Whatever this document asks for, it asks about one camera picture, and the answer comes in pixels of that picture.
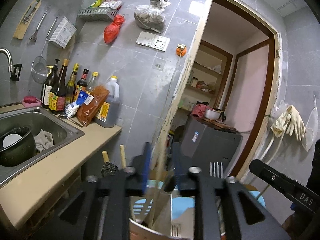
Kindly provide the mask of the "white utensil holder cup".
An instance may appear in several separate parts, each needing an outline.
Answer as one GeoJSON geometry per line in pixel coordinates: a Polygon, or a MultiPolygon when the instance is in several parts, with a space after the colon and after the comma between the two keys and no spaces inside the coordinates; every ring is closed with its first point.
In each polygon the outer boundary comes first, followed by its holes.
{"type": "Polygon", "coordinates": [[[182,196],[173,170],[161,181],[149,180],[143,197],[133,197],[130,239],[210,239],[202,232],[199,200],[182,196]]]}

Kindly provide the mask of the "wall switch panel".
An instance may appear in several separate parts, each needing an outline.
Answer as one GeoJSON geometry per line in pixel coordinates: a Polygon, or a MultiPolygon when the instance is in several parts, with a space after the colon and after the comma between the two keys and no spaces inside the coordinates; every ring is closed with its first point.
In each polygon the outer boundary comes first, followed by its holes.
{"type": "Polygon", "coordinates": [[[141,31],[136,44],[166,52],[170,38],[141,31]]]}

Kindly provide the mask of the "cream rubber gloves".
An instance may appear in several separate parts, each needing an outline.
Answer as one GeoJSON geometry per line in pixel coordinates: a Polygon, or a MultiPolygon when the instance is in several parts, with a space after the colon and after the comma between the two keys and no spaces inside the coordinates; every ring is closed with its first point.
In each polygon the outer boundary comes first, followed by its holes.
{"type": "Polygon", "coordinates": [[[294,134],[298,141],[301,141],[306,134],[300,113],[293,105],[288,105],[285,111],[276,118],[271,125],[271,130],[276,138],[281,137],[284,133],[289,136],[294,134]]]}

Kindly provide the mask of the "steel fork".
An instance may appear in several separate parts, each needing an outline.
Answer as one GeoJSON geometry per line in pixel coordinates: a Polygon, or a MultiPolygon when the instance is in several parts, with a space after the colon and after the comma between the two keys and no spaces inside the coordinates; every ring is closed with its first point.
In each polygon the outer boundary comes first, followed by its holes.
{"type": "Polygon", "coordinates": [[[209,164],[209,175],[216,178],[224,178],[223,173],[223,162],[210,162],[209,164]]]}

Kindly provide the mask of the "steel faucet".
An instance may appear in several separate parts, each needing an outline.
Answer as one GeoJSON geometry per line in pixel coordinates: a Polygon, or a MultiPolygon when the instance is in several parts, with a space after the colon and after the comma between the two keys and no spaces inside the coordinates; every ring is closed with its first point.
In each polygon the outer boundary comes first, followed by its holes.
{"type": "Polygon", "coordinates": [[[12,55],[11,52],[7,48],[0,48],[0,53],[4,54],[7,57],[8,61],[8,72],[13,71],[13,64],[12,64],[12,55]]]}

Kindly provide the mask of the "white box on wall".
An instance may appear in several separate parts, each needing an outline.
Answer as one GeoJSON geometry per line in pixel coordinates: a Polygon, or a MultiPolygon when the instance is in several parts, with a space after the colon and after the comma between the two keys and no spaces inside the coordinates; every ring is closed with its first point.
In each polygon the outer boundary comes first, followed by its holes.
{"type": "Polygon", "coordinates": [[[51,35],[49,42],[59,48],[65,48],[76,32],[76,27],[64,17],[51,35]]]}

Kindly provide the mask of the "orange wall hook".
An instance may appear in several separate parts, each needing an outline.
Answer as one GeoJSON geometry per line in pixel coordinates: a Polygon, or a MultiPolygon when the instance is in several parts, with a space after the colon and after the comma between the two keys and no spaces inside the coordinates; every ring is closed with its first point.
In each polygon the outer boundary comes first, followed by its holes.
{"type": "Polygon", "coordinates": [[[187,46],[185,44],[178,44],[176,48],[176,55],[183,57],[187,53],[187,46]]]}

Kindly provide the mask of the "steel bowl on fridge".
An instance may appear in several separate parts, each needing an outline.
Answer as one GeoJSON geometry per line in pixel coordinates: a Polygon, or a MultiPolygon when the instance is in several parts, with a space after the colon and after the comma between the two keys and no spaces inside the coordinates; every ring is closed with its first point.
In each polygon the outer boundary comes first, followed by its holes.
{"type": "Polygon", "coordinates": [[[221,113],[214,109],[206,109],[204,117],[209,120],[219,120],[221,113]]]}

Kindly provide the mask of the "grey wall basket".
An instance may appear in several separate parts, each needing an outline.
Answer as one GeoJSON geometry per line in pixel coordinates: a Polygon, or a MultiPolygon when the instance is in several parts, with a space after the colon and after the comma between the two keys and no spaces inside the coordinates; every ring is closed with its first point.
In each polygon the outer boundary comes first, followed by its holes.
{"type": "Polygon", "coordinates": [[[84,21],[113,21],[118,14],[117,9],[109,7],[85,8],[78,12],[78,18],[84,21]]]}

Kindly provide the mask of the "dark sauce bottle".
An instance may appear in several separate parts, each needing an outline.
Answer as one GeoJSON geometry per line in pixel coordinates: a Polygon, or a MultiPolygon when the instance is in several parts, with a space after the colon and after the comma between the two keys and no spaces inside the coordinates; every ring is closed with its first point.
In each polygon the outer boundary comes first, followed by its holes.
{"type": "Polygon", "coordinates": [[[68,64],[69,64],[69,60],[64,59],[61,67],[61,72],[58,77],[58,82],[50,90],[49,110],[54,114],[63,112],[65,108],[66,93],[67,93],[65,78],[66,78],[68,64]]]}

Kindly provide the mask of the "red plastic bag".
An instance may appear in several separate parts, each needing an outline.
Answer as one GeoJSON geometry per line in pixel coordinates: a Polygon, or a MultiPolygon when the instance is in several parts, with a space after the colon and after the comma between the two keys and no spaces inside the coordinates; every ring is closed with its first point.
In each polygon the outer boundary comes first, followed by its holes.
{"type": "Polygon", "coordinates": [[[104,29],[104,42],[106,44],[112,43],[120,33],[121,25],[125,22],[122,15],[116,15],[113,22],[104,29]]]}

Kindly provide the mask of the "hanging mesh strainer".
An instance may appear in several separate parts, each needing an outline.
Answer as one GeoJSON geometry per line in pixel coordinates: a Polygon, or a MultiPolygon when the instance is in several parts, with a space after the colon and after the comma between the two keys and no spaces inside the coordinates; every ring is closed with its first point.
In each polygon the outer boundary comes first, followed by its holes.
{"type": "Polygon", "coordinates": [[[56,24],[58,18],[59,17],[55,18],[55,20],[52,22],[52,25],[50,26],[50,28],[48,30],[48,33],[47,33],[47,36],[45,39],[45,43],[43,45],[43,48],[42,48],[40,55],[35,57],[35,59],[32,62],[31,75],[32,75],[33,80],[36,83],[42,84],[45,81],[45,79],[47,78],[47,61],[43,56],[43,52],[49,42],[50,33],[52,32],[53,27],[56,24]]]}

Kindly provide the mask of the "steel sink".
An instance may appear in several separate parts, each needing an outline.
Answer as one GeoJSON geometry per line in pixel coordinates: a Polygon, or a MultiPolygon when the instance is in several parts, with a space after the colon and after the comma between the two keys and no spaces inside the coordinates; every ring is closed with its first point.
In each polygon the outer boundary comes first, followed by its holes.
{"type": "MultiPolygon", "coordinates": [[[[24,108],[1,113],[1,135],[8,130],[21,126],[31,127],[34,140],[40,132],[49,132],[52,135],[53,145],[43,151],[36,149],[36,155],[20,165],[14,167],[1,165],[2,186],[38,161],[85,135],[80,129],[64,122],[42,107],[24,108]]],[[[19,135],[12,134],[5,138],[3,146],[7,147],[19,138],[19,135]]]]}

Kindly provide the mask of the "bag of dried goods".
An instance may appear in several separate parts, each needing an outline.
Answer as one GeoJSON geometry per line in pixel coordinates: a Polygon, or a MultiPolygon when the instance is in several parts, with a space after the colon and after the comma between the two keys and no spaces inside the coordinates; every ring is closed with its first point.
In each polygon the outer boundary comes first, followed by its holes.
{"type": "Polygon", "coordinates": [[[139,27],[159,34],[165,29],[165,8],[171,5],[169,0],[150,0],[149,5],[137,5],[134,18],[139,27]]]}

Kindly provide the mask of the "grey refrigerator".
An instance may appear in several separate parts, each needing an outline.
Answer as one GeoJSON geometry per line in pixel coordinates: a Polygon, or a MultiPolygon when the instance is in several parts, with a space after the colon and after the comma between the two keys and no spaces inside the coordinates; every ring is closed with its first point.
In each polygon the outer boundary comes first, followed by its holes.
{"type": "Polygon", "coordinates": [[[239,132],[222,129],[195,116],[190,116],[185,124],[182,141],[182,154],[192,159],[192,165],[200,167],[209,175],[210,162],[223,162],[223,173],[242,140],[239,132]]]}

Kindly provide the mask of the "orange chili powder packet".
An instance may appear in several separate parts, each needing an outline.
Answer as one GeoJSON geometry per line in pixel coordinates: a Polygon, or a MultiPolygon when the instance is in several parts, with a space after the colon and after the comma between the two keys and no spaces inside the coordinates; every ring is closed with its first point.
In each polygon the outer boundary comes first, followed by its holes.
{"type": "Polygon", "coordinates": [[[109,90],[103,85],[95,87],[88,95],[88,98],[76,113],[76,117],[83,127],[87,127],[90,124],[108,95],[109,90]]]}

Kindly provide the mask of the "black pot in sink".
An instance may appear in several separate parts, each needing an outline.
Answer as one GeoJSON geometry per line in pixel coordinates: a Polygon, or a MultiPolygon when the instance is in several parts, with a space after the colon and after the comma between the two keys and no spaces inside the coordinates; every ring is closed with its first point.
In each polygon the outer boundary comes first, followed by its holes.
{"type": "Polygon", "coordinates": [[[30,126],[16,127],[1,135],[1,165],[14,167],[36,155],[36,146],[30,126]],[[20,136],[18,140],[3,146],[5,138],[12,134],[20,136]]]}

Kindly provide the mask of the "pale wooden chopstick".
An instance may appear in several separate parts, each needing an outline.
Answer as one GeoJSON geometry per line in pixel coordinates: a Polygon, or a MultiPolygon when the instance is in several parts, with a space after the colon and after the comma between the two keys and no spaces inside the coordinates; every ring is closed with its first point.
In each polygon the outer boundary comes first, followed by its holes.
{"type": "Polygon", "coordinates": [[[121,159],[121,167],[126,167],[126,157],[125,157],[125,148],[124,145],[120,145],[120,159],[121,159]]]}

